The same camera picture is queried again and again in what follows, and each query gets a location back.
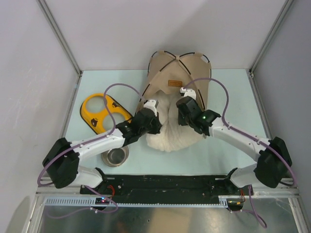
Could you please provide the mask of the cream plush cushion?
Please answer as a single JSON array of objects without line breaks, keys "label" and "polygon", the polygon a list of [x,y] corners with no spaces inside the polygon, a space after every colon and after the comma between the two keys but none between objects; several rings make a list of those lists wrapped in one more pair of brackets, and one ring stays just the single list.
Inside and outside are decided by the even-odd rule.
[{"label": "cream plush cushion", "polygon": [[165,94],[160,90],[152,98],[158,100],[157,111],[162,127],[158,134],[147,134],[146,141],[149,147],[171,152],[185,149],[206,139],[206,136],[198,134],[190,126],[178,124],[178,109],[176,107],[176,102],[180,99],[178,93]]}]

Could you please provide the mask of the stainless steel pet bowl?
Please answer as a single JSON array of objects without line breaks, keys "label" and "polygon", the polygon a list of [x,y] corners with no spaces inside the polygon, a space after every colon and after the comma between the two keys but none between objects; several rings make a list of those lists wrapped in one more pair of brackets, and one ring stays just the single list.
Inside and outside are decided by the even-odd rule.
[{"label": "stainless steel pet bowl", "polygon": [[103,163],[109,167],[121,166],[128,159],[128,156],[129,148],[127,146],[101,153]]}]

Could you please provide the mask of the yellow pet bowl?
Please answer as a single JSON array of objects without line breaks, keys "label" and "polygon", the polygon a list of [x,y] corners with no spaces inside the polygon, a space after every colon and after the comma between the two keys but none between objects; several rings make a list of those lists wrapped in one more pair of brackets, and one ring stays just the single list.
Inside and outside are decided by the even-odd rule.
[{"label": "yellow pet bowl", "polygon": [[112,120],[108,111],[113,117],[120,116],[121,122],[127,120],[130,121],[133,117],[120,103],[118,103],[110,95],[106,95],[106,104],[104,104],[104,94],[96,93],[88,96],[80,107],[80,116],[82,120],[90,127],[94,133],[104,133],[106,130],[112,129],[112,126],[108,126],[104,121],[107,119]]}]

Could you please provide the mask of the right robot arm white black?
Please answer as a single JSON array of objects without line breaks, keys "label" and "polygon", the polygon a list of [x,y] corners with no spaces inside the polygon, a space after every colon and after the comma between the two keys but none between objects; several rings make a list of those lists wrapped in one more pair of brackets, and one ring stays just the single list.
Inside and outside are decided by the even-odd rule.
[{"label": "right robot arm white black", "polygon": [[202,111],[191,97],[183,97],[176,103],[178,123],[190,126],[198,134],[211,136],[227,142],[255,161],[244,168],[232,169],[224,178],[224,188],[231,195],[252,184],[276,188],[285,177],[292,161],[283,139],[258,138],[246,131],[225,125],[220,114]]}]

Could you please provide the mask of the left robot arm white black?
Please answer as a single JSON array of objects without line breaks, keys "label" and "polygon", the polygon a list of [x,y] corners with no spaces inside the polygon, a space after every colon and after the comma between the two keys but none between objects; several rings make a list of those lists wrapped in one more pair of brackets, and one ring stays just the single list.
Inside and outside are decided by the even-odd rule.
[{"label": "left robot arm white black", "polygon": [[89,186],[98,194],[104,193],[108,187],[104,173],[97,167],[83,167],[81,162],[103,152],[136,143],[147,133],[158,134],[160,128],[158,112],[142,108],[131,121],[119,123],[114,130],[88,140],[69,142],[66,138],[60,138],[42,162],[44,171],[57,189],[77,184]]}]

